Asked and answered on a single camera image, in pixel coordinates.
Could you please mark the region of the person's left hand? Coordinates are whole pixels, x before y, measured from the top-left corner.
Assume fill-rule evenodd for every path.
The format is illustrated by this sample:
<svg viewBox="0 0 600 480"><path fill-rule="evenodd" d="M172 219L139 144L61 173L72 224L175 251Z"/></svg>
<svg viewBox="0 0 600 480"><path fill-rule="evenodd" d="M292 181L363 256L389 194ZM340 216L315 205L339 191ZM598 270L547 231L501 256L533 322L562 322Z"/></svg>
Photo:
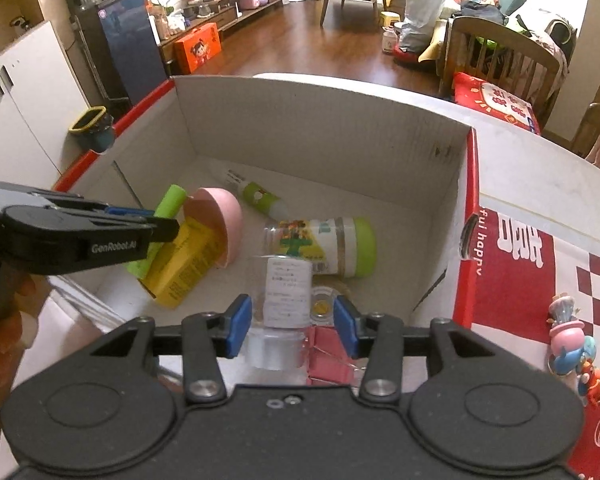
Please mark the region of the person's left hand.
<svg viewBox="0 0 600 480"><path fill-rule="evenodd" d="M9 381L17 352L30 348L38 333L42 302L36 298L37 292L35 279L20 273L10 300L12 305L7 315L0 318L0 388Z"/></svg>

